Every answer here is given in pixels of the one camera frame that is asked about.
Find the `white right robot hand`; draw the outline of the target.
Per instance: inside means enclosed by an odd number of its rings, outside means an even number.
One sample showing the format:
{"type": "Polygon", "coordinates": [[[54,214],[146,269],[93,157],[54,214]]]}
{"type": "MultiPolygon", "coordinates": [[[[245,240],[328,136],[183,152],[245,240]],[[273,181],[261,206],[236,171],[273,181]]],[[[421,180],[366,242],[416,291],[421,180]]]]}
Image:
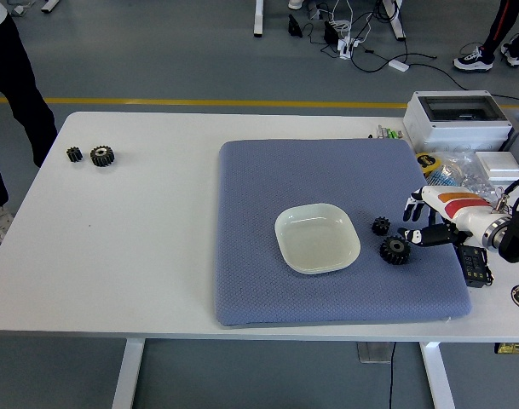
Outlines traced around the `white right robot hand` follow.
{"type": "Polygon", "coordinates": [[[399,228],[406,241],[423,247],[457,243],[473,237],[483,248],[500,248],[510,216],[498,213],[481,196],[465,187],[424,186],[411,193],[403,220],[417,221],[422,209],[430,208],[429,225],[419,230],[399,228]]]}

